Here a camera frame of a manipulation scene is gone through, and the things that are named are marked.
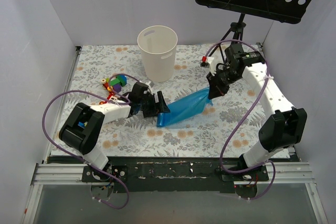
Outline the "blue plastic trash bag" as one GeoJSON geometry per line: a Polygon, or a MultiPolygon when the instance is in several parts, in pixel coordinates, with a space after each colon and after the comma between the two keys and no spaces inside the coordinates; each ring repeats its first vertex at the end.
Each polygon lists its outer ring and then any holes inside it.
{"type": "Polygon", "coordinates": [[[166,127],[201,114],[212,101],[208,98],[209,87],[193,92],[168,105],[169,113],[160,113],[157,127],[166,127]]]}

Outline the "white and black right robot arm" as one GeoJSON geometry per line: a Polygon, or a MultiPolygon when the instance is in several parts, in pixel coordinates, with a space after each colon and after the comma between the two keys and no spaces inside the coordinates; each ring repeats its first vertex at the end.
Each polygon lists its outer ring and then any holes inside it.
{"type": "Polygon", "coordinates": [[[214,44],[202,58],[202,64],[209,67],[210,100],[224,96],[231,84],[244,79],[257,95],[253,106],[260,103],[266,115],[267,120],[258,132],[258,142],[239,157],[235,170],[225,169],[225,172],[238,174],[248,181],[257,174],[257,167],[301,141],[307,113],[283,95],[270,75],[263,55],[256,48],[245,52],[243,45],[244,42],[233,40],[225,49],[226,58],[215,59],[211,54],[220,43],[214,44]]]}

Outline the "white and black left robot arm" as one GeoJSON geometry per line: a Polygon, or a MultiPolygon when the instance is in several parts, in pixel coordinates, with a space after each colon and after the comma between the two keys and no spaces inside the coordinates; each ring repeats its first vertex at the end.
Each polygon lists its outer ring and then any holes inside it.
{"type": "Polygon", "coordinates": [[[125,98],[101,105],[76,104],[62,126],[59,138],[87,163],[95,166],[93,175],[98,181],[106,182],[111,178],[112,170],[107,156],[97,145],[101,128],[106,123],[127,119],[140,111],[145,118],[170,113],[161,91],[152,93],[147,84],[137,82],[125,98]]]}

